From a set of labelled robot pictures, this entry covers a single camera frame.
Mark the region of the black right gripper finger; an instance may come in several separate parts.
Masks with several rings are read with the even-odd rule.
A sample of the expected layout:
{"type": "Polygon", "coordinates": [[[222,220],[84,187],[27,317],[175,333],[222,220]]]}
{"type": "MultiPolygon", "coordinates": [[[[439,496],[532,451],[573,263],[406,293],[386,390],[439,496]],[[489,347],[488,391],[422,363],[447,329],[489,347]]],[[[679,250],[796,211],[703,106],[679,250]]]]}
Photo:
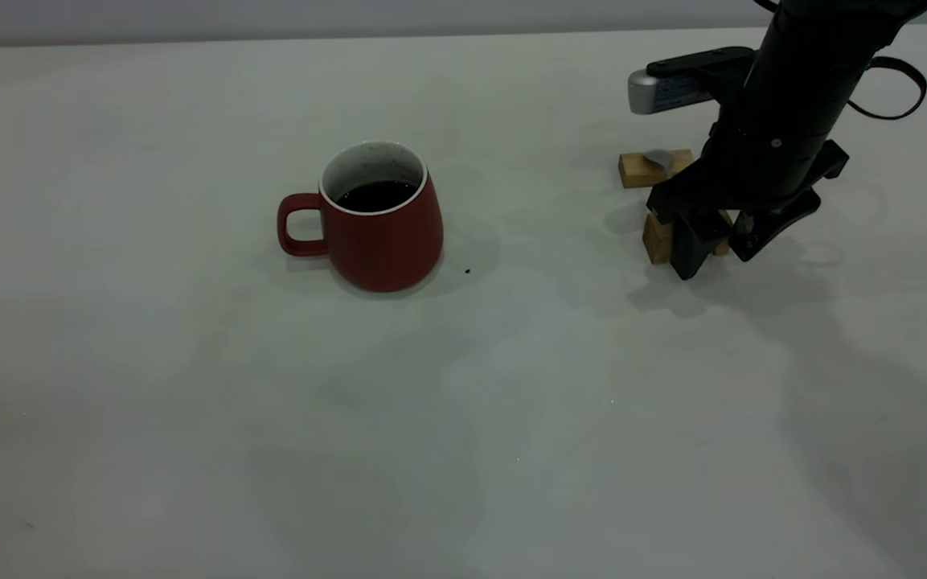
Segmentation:
{"type": "Polygon", "coordinates": [[[740,211],[728,245],[742,261],[750,261],[787,228],[811,216],[821,206],[819,195],[808,188],[790,204],[778,209],[740,211]]]}
{"type": "Polygon", "coordinates": [[[732,221],[725,211],[687,211],[674,217],[670,264],[680,279],[693,278],[707,257],[728,242],[732,221]]]}

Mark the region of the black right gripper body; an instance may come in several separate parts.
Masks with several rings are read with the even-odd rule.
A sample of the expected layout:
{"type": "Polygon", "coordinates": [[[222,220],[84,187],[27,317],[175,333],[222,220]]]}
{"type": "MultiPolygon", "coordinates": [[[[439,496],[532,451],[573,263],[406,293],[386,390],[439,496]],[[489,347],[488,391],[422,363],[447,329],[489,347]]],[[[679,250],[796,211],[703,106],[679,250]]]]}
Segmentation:
{"type": "Polygon", "coordinates": [[[655,214],[725,209],[779,211],[821,179],[837,179],[849,155],[824,133],[751,131],[716,121],[701,158],[653,187],[655,214]]]}

